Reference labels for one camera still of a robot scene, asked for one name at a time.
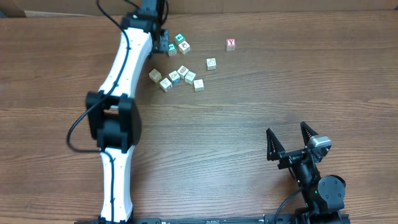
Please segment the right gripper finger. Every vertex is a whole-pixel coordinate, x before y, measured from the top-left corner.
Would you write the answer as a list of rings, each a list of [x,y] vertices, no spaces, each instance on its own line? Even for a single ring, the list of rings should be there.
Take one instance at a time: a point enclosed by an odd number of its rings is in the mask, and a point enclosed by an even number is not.
[[[303,141],[304,144],[307,145],[310,138],[312,136],[316,136],[318,135],[318,133],[316,131],[314,131],[306,122],[302,121],[300,123],[300,129],[302,132],[302,137],[303,137]]]
[[[274,134],[274,132],[268,128],[266,130],[267,135],[267,160],[276,161],[280,159],[280,156],[285,153],[284,147]]]

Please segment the green letter L block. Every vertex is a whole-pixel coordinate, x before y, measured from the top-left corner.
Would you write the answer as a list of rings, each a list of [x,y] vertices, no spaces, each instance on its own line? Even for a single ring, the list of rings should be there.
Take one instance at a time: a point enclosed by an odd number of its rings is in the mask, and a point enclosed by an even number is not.
[[[168,49],[167,53],[168,53],[169,57],[177,54],[177,48],[174,43],[169,44],[169,49]]]

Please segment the small wooden picture block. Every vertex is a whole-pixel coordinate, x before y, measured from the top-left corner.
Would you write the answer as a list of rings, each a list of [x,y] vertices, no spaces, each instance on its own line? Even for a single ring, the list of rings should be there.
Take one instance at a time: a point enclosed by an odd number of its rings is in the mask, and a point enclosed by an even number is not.
[[[150,77],[150,79],[151,79],[153,82],[158,83],[158,82],[161,80],[162,75],[161,75],[161,73],[160,73],[157,69],[154,68],[153,70],[151,70],[151,71],[149,72],[149,77]]]

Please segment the wooden block blue side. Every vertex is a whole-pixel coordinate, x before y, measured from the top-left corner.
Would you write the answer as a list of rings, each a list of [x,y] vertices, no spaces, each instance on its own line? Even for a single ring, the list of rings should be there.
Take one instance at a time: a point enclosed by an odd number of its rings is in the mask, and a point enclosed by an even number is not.
[[[169,73],[169,78],[173,85],[175,85],[181,81],[181,77],[176,70]]]

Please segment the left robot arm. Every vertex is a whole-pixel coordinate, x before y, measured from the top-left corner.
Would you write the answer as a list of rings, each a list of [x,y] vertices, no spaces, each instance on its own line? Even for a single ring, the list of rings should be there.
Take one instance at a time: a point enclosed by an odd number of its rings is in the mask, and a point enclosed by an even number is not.
[[[104,174],[103,207],[95,223],[132,223],[131,161],[142,131],[136,88],[144,62],[168,51],[169,32],[162,28],[168,13],[167,1],[153,0],[123,17],[111,70],[99,90],[86,96],[90,132]]]

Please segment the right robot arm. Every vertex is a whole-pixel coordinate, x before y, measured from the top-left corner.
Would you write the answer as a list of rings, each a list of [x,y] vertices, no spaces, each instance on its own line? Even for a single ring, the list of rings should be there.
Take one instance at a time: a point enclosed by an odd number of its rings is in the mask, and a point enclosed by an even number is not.
[[[314,131],[306,122],[300,123],[304,148],[286,152],[271,129],[267,129],[267,160],[278,161],[278,168],[288,169],[298,184],[298,190],[286,198],[274,215],[280,222],[280,212],[296,195],[302,194],[303,208],[289,216],[289,223],[349,223],[349,216],[340,213],[345,207],[346,182],[338,175],[322,177],[316,164],[331,149],[331,139]]]

